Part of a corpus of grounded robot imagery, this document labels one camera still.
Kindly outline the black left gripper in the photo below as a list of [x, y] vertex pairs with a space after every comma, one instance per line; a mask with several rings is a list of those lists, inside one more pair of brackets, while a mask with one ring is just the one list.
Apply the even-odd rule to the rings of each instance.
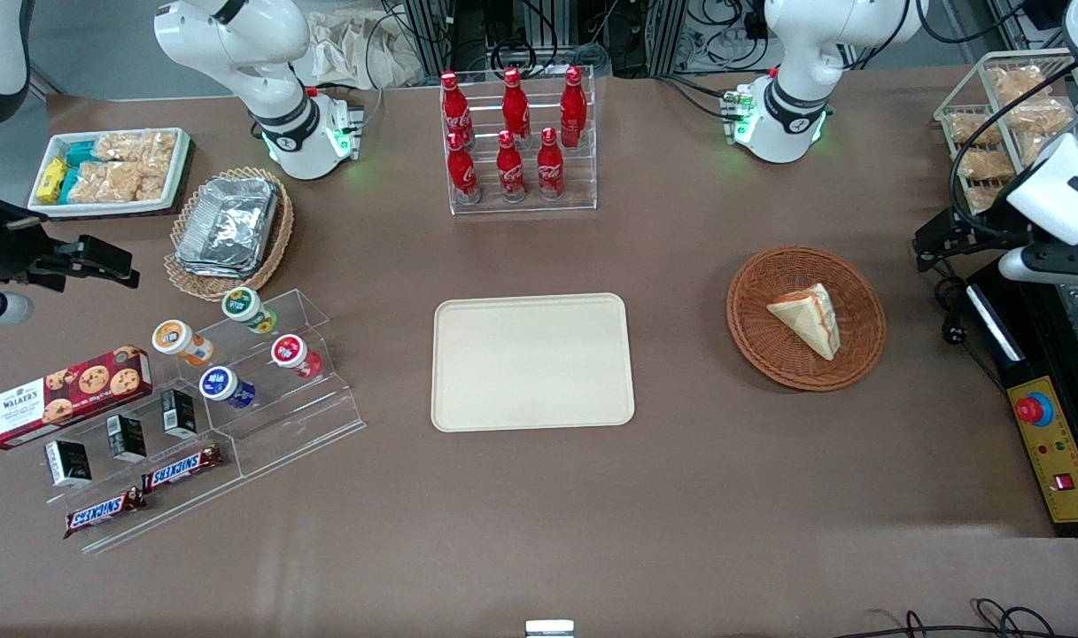
[[979, 214], [965, 214], [959, 206], [945, 207], [912, 236], [915, 267], [931, 271], [949, 256], [987, 250], [1012, 250], [1031, 242], [1032, 222], [1012, 206], [992, 206]]

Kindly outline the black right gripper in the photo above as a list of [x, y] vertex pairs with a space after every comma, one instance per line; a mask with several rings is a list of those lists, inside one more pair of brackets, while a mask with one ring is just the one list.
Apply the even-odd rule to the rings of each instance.
[[139, 287], [134, 255], [94, 236], [77, 239], [77, 265], [43, 228], [41, 214], [0, 199], [0, 285], [33, 285], [63, 293], [67, 279], [98, 278], [130, 290]]

